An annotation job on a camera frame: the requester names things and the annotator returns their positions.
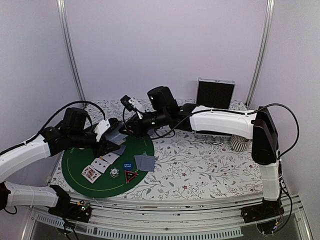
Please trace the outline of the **blue playing card deck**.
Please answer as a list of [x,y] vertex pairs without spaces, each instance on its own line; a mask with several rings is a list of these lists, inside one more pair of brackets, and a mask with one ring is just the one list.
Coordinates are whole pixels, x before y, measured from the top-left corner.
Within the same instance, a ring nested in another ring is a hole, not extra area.
[[118,132],[117,130],[111,133],[105,133],[104,137],[106,140],[117,144],[117,145],[121,145],[126,141],[126,135],[122,134],[120,132]]

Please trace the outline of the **blue small blind button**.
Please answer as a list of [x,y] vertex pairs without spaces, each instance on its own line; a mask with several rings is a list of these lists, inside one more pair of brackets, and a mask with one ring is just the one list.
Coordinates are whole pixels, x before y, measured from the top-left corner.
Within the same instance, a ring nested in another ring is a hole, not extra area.
[[132,162],[125,162],[123,164],[123,169],[125,171],[131,171],[133,169],[133,167],[134,167],[134,164]]

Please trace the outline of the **blue playing card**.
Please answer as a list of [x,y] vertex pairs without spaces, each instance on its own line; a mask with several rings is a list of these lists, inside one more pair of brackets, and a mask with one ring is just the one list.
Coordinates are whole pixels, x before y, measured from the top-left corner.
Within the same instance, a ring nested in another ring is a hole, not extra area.
[[154,172],[155,160],[156,158],[154,156],[142,155],[138,169],[144,172]]
[[134,155],[134,160],[136,164],[136,168],[139,170],[141,167],[141,162],[142,162],[142,157],[143,155]]

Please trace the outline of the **black red triangular plaque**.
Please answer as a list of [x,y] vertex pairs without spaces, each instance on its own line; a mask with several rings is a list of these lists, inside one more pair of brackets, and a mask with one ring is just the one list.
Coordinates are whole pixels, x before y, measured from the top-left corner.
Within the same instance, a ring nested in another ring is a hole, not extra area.
[[135,177],[137,177],[139,174],[136,172],[132,172],[132,171],[128,171],[125,170],[124,171],[124,176],[125,176],[125,181],[128,184],[130,181],[132,181]]

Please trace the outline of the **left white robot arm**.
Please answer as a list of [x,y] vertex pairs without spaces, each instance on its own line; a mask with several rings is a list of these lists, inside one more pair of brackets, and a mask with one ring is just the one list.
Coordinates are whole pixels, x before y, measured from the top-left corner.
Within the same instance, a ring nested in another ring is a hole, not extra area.
[[56,126],[44,126],[36,135],[0,154],[0,208],[13,206],[44,206],[57,210],[63,217],[74,213],[71,198],[58,185],[34,187],[16,185],[6,179],[22,168],[72,148],[91,149],[95,157],[102,157],[120,148],[106,139],[105,134],[116,129],[116,118],[104,118],[85,128],[91,118],[87,111],[68,107]]

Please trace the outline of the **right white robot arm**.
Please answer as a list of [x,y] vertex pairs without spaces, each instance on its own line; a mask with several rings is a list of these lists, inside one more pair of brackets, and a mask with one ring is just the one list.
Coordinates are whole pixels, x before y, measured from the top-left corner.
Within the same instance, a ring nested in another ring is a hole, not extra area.
[[169,126],[172,131],[205,131],[251,140],[251,157],[259,166],[263,185],[263,199],[258,213],[262,218],[269,218],[278,210],[282,193],[278,132],[267,108],[232,111],[195,103],[179,106],[167,86],[153,88],[147,95],[153,111],[144,110],[133,97],[125,95],[121,98],[125,110],[135,112],[124,121],[121,133],[138,138],[146,136],[150,130]]

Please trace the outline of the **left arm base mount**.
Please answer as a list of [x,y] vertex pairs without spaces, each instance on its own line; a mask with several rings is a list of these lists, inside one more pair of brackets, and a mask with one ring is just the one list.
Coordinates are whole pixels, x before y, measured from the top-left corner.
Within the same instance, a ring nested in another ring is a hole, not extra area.
[[83,200],[77,203],[61,201],[55,207],[49,207],[48,213],[65,220],[88,223],[91,218],[92,208],[88,202]]

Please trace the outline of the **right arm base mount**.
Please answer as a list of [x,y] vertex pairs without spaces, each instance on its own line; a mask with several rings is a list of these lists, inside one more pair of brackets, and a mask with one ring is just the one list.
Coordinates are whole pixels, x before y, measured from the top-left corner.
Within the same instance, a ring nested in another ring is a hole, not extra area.
[[267,222],[256,225],[258,231],[265,235],[273,235],[282,230],[289,222],[293,212],[293,200],[289,197],[290,209],[288,217],[284,220],[284,207],[280,199],[276,201],[262,200],[262,203],[241,208],[240,215],[245,223],[253,223],[272,218]]

